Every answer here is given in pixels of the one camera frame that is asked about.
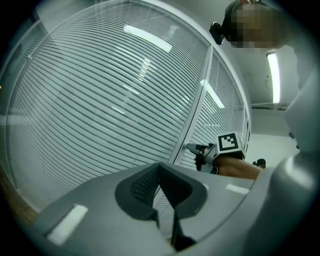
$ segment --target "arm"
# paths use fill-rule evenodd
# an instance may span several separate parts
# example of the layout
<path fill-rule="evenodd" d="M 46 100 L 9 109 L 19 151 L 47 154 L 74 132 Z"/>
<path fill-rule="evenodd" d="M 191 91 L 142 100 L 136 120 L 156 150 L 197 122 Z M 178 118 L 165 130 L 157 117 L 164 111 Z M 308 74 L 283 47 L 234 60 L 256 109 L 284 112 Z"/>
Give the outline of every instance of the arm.
<path fill-rule="evenodd" d="M 220 155 L 215 159 L 219 175 L 256 180 L 261 168 L 232 156 Z"/>

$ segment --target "ceiling light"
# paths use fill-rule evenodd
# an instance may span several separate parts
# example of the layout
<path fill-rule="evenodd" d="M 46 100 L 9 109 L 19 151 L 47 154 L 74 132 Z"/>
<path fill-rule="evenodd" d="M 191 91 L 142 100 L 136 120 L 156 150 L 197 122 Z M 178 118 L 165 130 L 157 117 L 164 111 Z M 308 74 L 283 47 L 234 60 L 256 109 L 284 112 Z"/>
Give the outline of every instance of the ceiling light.
<path fill-rule="evenodd" d="M 272 102 L 280 102 L 280 72 L 277 55 L 275 53 L 268 54 L 266 56 L 269 61 L 271 78 L 272 78 L 272 90 L 273 90 L 273 100 Z"/>
<path fill-rule="evenodd" d="M 167 43 L 166 41 L 162 40 L 161 38 L 147 32 L 144 31 L 140 28 L 137 28 L 135 26 L 130 26 L 130 25 L 124 25 L 123 28 L 124 32 L 133 34 L 137 37 L 140 37 L 156 46 L 158 46 L 159 48 L 161 48 L 162 50 L 166 51 L 167 53 L 170 52 L 172 45 Z"/>
<path fill-rule="evenodd" d="M 221 99 L 218 97 L 212 86 L 204 79 L 200 81 L 200 84 L 206 88 L 207 93 L 210 94 L 211 98 L 217 104 L 220 109 L 224 109 L 225 105 L 222 103 Z"/>

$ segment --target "white sticker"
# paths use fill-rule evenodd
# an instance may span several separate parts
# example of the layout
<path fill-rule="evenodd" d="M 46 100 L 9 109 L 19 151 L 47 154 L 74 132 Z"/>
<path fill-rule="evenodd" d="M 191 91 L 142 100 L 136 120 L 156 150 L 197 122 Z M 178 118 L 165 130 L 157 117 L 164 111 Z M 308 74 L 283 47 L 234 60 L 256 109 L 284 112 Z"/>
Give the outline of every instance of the white sticker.
<path fill-rule="evenodd" d="M 75 231 L 87 211 L 87 207 L 76 204 L 46 238 L 55 245 L 62 246 Z"/>

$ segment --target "white wall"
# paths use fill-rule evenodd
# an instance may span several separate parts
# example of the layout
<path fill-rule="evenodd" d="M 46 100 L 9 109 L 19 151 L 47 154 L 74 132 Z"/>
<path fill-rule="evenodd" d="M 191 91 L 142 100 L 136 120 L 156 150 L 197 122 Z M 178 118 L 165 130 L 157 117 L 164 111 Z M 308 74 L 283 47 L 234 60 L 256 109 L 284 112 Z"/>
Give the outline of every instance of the white wall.
<path fill-rule="evenodd" d="M 285 111 L 252 109 L 252 134 L 288 136 L 290 128 L 284 119 Z"/>
<path fill-rule="evenodd" d="M 252 164 L 263 158 L 266 167 L 275 167 L 284 158 L 299 153 L 296 145 L 296 141 L 289 136 L 251 134 L 245 161 Z"/>

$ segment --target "hair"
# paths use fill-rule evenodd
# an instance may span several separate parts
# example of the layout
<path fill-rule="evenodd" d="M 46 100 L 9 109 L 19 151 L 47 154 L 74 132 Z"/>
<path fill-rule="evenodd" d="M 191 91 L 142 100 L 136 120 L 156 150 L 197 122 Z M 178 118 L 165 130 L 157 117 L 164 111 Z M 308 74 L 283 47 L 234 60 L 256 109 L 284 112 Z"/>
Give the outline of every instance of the hair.
<path fill-rule="evenodd" d="M 265 166 L 266 165 L 266 160 L 264 160 L 263 158 L 260 158 L 257 161 L 254 161 L 252 163 L 254 166 Z"/>
<path fill-rule="evenodd" d="M 224 12 L 222 23 L 222 33 L 229 42 L 236 43 L 238 47 L 243 47 L 244 37 L 240 30 L 237 29 L 237 11 L 241 10 L 244 4 L 239 0 L 230 3 Z M 256 2 L 255 5 L 266 6 L 264 3 Z"/>

